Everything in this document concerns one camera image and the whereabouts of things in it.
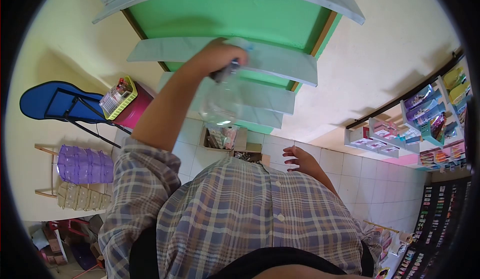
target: red stool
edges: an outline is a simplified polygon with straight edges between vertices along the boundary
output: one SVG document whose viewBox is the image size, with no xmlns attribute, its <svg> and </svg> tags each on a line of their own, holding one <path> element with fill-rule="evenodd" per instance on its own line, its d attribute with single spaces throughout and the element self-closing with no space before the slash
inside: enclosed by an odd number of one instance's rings
<svg viewBox="0 0 480 279">
<path fill-rule="evenodd" d="M 70 232 L 73 232 L 75 234 L 81 235 L 81 236 L 88 236 L 88 234 L 84 234 L 81 231 L 75 230 L 72 228 L 72 222 L 77 222 L 77 223 L 82 223 L 82 224 L 90 224 L 90 222 L 84 221 L 84 220 L 79 220 L 79 219 L 68 219 L 68 220 L 61 220 L 61 221 L 49 221 L 48 226 L 52 231 L 55 231 L 57 229 L 67 229 Z"/>
</svg>

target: plastic basket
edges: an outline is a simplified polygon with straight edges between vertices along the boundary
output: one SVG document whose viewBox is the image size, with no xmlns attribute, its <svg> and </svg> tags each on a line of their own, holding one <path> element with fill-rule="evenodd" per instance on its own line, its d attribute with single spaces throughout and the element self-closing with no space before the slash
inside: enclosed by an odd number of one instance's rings
<svg viewBox="0 0 480 279">
<path fill-rule="evenodd" d="M 110 115 L 108 115 L 108 113 L 105 110 L 103 110 L 103 114 L 105 115 L 105 118 L 107 120 L 114 120 L 127 107 L 127 105 L 130 104 L 130 102 L 132 102 L 138 95 L 138 91 L 137 91 L 137 88 L 135 87 L 135 83 L 130 78 L 130 76 L 128 75 L 124 76 L 123 79 L 126 80 L 129 84 L 131 84 L 132 92 L 125 100 L 123 100 L 123 102 Z"/>
</svg>

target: metal rod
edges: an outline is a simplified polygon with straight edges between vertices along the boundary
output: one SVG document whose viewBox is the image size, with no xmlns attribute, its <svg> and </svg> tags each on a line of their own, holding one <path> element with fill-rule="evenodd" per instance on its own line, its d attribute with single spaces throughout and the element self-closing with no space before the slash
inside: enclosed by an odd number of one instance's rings
<svg viewBox="0 0 480 279">
<path fill-rule="evenodd" d="M 437 80 L 437 77 L 439 76 L 443 76 L 445 75 L 448 71 L 450 71 L 451 69 L 453 69 L 453 67 L 455 67 L 459 62 L 460 60 L 462 60 L 462 58 L 465 56 L 465 53 L 463 52 L 463 49 L 462 48 L 459 48 L 459 51 L 457 53 L 453 52 L 452 53 L 452 56 L 453 58 L 446 64 L 444 65 L 443 67 L 440 68 L 440 70 L 436 71 L 432 76 L 430 76 L 428 79 L 424 80 L 422 83 L 418 84 L 416 87 L 414 87 L 413 89 L 411 89 L 410 91 L 408 91 L 406 94 L 396 98 L 395 100 L 393 100 L 392 102 L 388 103 L 387 105 L 377 109 L 376 111 L 374 111 L 373 113 L 369 114 L 368 116 L 365 116 L 363 117 L 362 119 L 360 120 L 356 120 L 354 123 L 348 125 L 346 127 L 346 129 L 350 129 L 350 128 L 353 128 L 355 126 L 358 126 L 364 122 L 367 122 L 368 119 L 370 118 L 373 118 L 387 110 L 389 110 L 390 108 L 393 108 L 394 106 L 398 105 L 400 103 L 400 100 L 406 100 L 408 98 L 410 98 L 411 96 L 415 95 L 416 93 L 418 93 L 419 91 L 421 91 L 427 84 L 432 84 L 435 82 L 435 80 Z"/>
</svg>

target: purple packaging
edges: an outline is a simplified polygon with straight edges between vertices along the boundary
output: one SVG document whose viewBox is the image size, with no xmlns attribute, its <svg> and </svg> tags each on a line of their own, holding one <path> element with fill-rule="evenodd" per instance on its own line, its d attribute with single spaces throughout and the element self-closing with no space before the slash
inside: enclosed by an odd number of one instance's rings
<svg viewBox="0 0 480 279">
<path fill-rule="evenodd" d="M 430 100 L 428 102 L 425 102 L 416 108 L 412 109 L 411 111 L 408 111 L 406 113 L 406 118 L 409 121 L 413 121 L 418 117 L 423 116 L 424 114 L 428 113 L 430 109 L 433 109 L 434 107 L 437 106 L 437 101 L 436 100 Z"/>
<path fill-rule="evenodd" d="M 431 87 L 431 85 L 427 85 L 424 87 L 421 91 L 416 93 L 414 96 L 408 98 L 405 101 L 405 108 L 407 109 L 412 109 L 422 103 L 428 96 L 430 96 L 431 93 L 434 92 L 434 89 Z"/>
</svg>

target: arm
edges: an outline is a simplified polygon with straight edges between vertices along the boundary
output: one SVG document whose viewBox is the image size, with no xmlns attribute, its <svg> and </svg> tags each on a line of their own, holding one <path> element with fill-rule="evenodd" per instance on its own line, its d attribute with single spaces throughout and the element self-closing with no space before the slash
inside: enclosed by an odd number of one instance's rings
<svg viewBox="0 0 480 279">
<path fill-rule="evenodd" d="M 158 149 L 173 150 L 201 80 L 235 58 L 241 65 L 247 62 L 247 53 L 242 48 L 223 44 L 223 40 L 210 42 L 173 74 L 141 115 L 132 138 Z"/>
<path fill-rule="evenodd" d="M 289 172 L 291 171 L 299 171 L 304 174 L 310 175 L 315 178 L 318 182 L 323 184 L 326 188 L 328 188 L 335 196 L 339 199 L 340 197 L 335 191 L 332 182 L 328 178 L 327 174 L 322 170 L 318 162 L 315 160 L 313 156 L 311 156 L 307 151 L 299 148 L 297 146 L 292 146 L 285 148 L 283 150 L 283 156 L 294 156 L 295 159 L 290 159 L 285 161 L 285 164 L 297 164 L 299 167 L 296 169 L 288 169 Z"/>
</svg>

